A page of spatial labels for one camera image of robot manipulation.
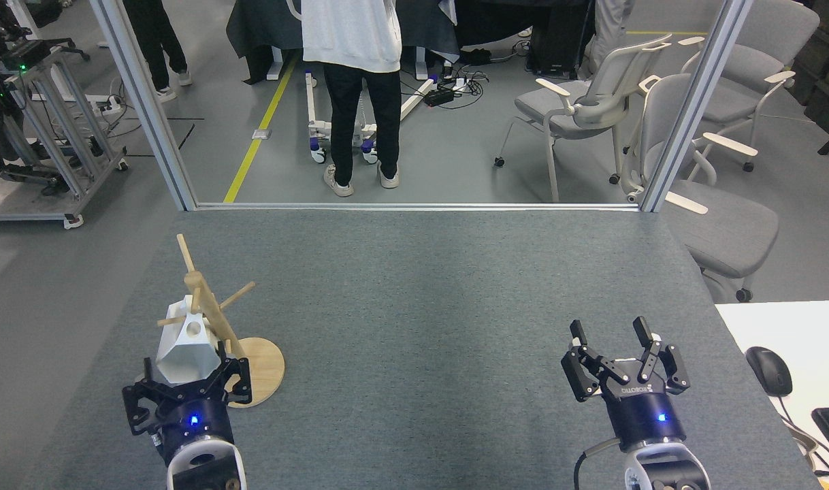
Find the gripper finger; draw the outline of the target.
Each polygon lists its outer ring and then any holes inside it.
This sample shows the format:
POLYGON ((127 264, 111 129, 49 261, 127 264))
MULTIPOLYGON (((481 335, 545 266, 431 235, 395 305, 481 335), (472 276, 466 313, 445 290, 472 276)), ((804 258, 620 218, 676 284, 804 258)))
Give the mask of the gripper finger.
POLYGON ((175 388, 143 378, 122 388, 125 412, 133 435, 155 434, 163 413, 175 404, 175 388))
POLYGON ((644 348, 639 359, 640 368, 636 373, 636 380, 650 382, 657 360, 660 360, 666 373, 664 381, 666 381, 669 393, 680 394, 685 391, 689 387, 689 376, 678 347, 675 344, 667 344, 660 335, 653 333, 643 316, 634 319, 633 328, 644 348))
POLYGON ((207 403, 249 404, 253 399, 252 378, 250 378, 250 360, 232 359, 219 354, 219 364, 207 376, 207 403))
POLYGON ((565 375, 576 400, 585 401, 598 390, 599 382, 612 378, 621 385, 626 384, 626 373, 607 357, 599 355, 587 346, 587 339, 579 319, 570 324, 572 341, 569 350, 561 360, 565 375))

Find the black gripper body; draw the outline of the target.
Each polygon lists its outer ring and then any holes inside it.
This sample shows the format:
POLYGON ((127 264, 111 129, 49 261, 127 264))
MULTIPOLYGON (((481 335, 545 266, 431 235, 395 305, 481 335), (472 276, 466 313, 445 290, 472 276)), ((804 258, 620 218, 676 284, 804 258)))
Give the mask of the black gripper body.
POLYGON ((182 447, 203 436, 235 442, 227 413, 227 398, 223 388, 215 388, 198 393, 196 397, 165 401, 157 406, 156 424, 149 432, 159 437, 158 451, 165 464, 169 464, 182 447))
POLYGON ((619 438, 622 452, 630 452, 641 444, 654 444, 666 438, 684 441, 687 434, 668 397, 666 381, 656 372, 650 382, 639 382, 636 373, 639 361, 615 361, 626 373, 625 385, 612 378, 602 380, 602 398, 608 418, 619 438))

